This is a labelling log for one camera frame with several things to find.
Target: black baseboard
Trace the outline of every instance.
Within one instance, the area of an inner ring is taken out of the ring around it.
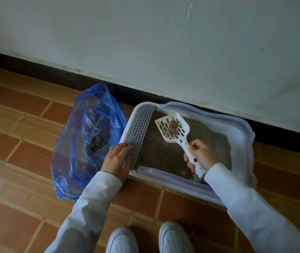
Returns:
[[[30,62],[27,60],[14,58],[8,55],[0,54],[0,69],[19,73],[25,76],[45,80],[47,82],[59,84],[72,89],[85,90],[100,80],[83,76],[81,74],[68,72],[58,68],[53,68],[46,65]],[[158,96],[140,90],[128,88],[126,86],[117,85],[114,83],[104,82],[111,94],[117,101],[136,106],[141,102],[150,101],[155,103],[167,103],[169,101],[177,101],[174,99]],[[219,113],[217,111],[201,108],[201,110]],[[256,133],[256,141],[278,146],[284,149],[300,153],[300,133],[287,129],[275,127],[261,122],[245,119],[253,131]]]

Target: white sleeve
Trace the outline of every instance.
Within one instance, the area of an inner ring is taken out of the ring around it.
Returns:
[[[121,186],[114,175],[97,172],[45,252],[93,253],[106,222],[106,212]]]
[[[223,164],[214,165],[204,179],[255,252],[300,252],[300,231]]]

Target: white wall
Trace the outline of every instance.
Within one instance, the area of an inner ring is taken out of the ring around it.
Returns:
[[[0,53],[300,132],[300,0],[0,0]]]

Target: scoop handle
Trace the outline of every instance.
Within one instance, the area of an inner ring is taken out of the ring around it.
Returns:
[[[192,154],[190,154],[187,146],[189,145],[187,141],[185,142],[180,142],[179,143],[180,146],[183,148],[184,152],[186,153],[187,157],[189,157],[189,161],[195,165],[195,169],[196,169],[196,174],[198,175],[198,177],[201,179],[203,177],[203,175],[206,173],[206,171],[202,168],[202,166],[200,166],[198,161],[194,161],[194,156]]]

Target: hand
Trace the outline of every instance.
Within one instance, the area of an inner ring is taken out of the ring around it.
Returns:
[[[197,158],[197,161],[199,162],[200,166],[202,166],[202,168],[205,171],[209,171],[209,169],[211,169],[213,165],[219,162],[213,155],[213,152],[210,149],[210,147],[199,139],[192,141],[187,148],[190,154]],[[184,161],[187,161],[187,166],[191,169],[193,173],[195,173],[195,165],[189,162],[189,158],[186,154],[184,154]]]
[[[128,146],[128,142],[121,143],[110,148],[109,153],[104,159],[101,171],[112,174],[124,183],[130,171],[130,157],[125,161],[124,169],[123,163],[126,154],[132,148]]]

